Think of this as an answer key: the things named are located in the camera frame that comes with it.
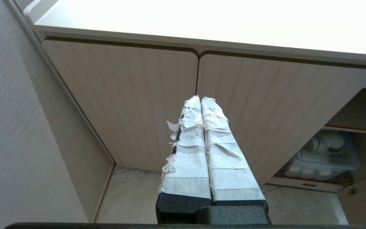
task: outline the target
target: wall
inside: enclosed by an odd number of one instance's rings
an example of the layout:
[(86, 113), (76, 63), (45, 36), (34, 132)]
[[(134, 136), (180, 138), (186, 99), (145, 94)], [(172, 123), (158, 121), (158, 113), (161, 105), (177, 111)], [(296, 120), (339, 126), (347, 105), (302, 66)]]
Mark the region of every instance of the wall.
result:
[(0, 0), (0, 228), (91, 221), (112, 165)]

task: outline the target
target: clear plastic container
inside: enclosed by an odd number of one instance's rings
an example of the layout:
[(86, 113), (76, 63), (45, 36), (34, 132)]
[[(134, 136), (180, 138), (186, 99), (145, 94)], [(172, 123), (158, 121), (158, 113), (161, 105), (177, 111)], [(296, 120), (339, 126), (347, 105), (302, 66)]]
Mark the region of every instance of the clear plastic container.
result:
[(326, 154), (301, 149), (282, 168), (284, 175), (327, 181), (345, 171), (359, 169), (361, 162), (350, 134), (342, 131), (339, 133), (344, 138), (344, 145), (340, 153)]

